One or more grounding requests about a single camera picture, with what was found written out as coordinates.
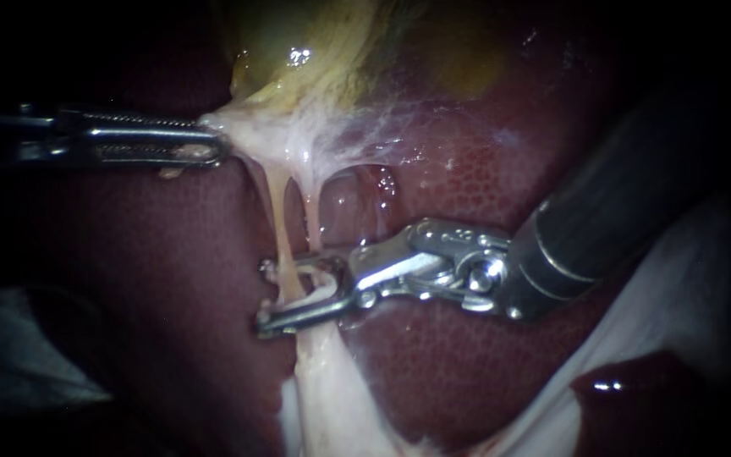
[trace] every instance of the white adhesion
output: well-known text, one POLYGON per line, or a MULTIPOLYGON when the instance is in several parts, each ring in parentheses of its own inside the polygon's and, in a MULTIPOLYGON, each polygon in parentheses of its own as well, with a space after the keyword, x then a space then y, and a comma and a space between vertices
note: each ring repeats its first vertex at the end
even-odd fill
POLYGON ((295 376, 306 457, 437 455, 406 443, 384 421, 337 323, 300 333, 298 340, 295 376))
POLYGON ((281 384, 281 410, 278 412, 281 436, 286 457, 300 455, 300 408, 298 406, 298 387, 291 377, 281 384))
POLYGON ((580 406, 569 384, 610 363, 669 349, 700 374, 724 379, 730 368, 731 327, 725 318, 730 291, 731 219, 718 197, 674 224, 651 248, 591 336, 500 433, 503 440, 470 455, 572 455, 580 406))

